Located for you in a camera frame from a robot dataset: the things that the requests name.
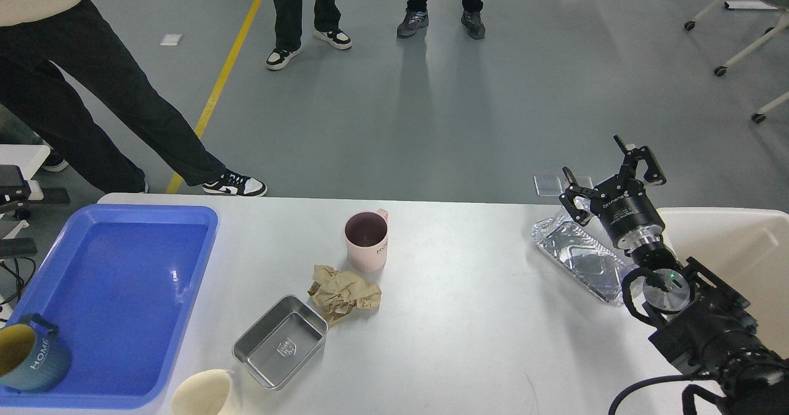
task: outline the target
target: logo on steel container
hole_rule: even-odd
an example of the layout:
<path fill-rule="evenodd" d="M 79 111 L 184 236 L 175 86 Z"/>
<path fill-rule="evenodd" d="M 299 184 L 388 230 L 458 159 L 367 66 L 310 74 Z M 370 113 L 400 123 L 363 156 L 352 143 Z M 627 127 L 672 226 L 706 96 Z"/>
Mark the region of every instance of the logo on steel container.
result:
<path fill-rule="evenodd" d="M 293 356 L 296 354 L 296 344 L 294 344 L 290 339 L 287 337 L 285 341 L 279 343 L 279 347 L 277 347 L 277 352 L 280 355 L 287 358 L 288 356 Z"/>

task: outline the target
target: white paper cup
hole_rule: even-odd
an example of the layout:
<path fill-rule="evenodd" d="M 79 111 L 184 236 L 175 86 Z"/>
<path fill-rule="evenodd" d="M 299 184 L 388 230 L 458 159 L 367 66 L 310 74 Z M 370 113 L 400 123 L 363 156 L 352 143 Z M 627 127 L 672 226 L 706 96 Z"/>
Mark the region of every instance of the white paper cup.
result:
<path fill-rule="evenodd" d="M 212 369 L 190 376 L 175 390 L 170 409 L 173 415 L 240 415 L 233 372 Z"/>

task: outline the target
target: crumpled brown paper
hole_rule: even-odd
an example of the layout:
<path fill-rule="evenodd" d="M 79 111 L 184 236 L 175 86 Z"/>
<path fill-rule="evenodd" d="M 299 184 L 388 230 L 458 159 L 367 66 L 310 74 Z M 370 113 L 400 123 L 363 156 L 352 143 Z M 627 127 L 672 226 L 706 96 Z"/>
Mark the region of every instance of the crumpled brown paper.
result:
<path fill-rule="evenodd" d="M 313 281 L 307 293 L 321 306 L 328 323 L 346 316 L 353 308 L 376 308 L 381 303 L 381 288 L 351 271 L 316 265 Z"/>

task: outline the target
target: gray floor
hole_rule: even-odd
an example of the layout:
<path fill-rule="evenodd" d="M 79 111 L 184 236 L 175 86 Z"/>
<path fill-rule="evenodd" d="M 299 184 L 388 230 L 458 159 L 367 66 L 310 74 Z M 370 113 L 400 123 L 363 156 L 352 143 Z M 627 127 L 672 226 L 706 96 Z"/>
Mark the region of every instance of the gray floor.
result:
<path fill-rule="evenodd" d="M 252 1 L 94 0 L 192 125 Z M 789 103 L 749 120 L 789 89 L 789 33 L 713 75 L 777 13 L 719 8 L 688 33 L 682 24 L 712 0 L 484 1 L 488 36 L 474 41 L 460 0 L 430 0 L 430 27 L 409 39 L 395 38 L 406 0 L 338 0 L 354 42 L 340 52 L 312 37 L 305 0 L 303 52 L 268 72 L 274 7 L 263 0 L 203 141 L 271 196 L 556 203 L 532 176 L 569 165 L 603 181 L 622 162 L 620 134 L 659 159 L 657 207 L 789 211 Z M 165 33 L 185 36 L 160 47 Z M 152 192 L 165 191 L 172 170 L 80 90 Z M 73 199 L 34 209 L 23 236 L 42 260 L 67 216 L 101 193 L 71 169 L 37 179 Z M 0 275 L 0 294 L 10 291 Z"/>

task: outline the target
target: aluminum foil tray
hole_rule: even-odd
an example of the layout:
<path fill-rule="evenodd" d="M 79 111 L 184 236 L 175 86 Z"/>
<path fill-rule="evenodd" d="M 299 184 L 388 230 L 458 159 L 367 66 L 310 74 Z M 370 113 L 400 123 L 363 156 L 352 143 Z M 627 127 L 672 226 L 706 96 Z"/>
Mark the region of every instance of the aluminum foil tray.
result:
<path fill-rule="evenodd" d="M 532 227 L 541 252 L 564 267 L 592 295 L 610 305 L 623 305 L 622 279 L 633 269 L 608 247 L 560 212 Z"/>
<path fill-rule="evenodd" d="M 287 295 L 239 338 L 233 356 L 263 387 L 280 390 L 323 347 L 328 330 L 310 306 Z"/>

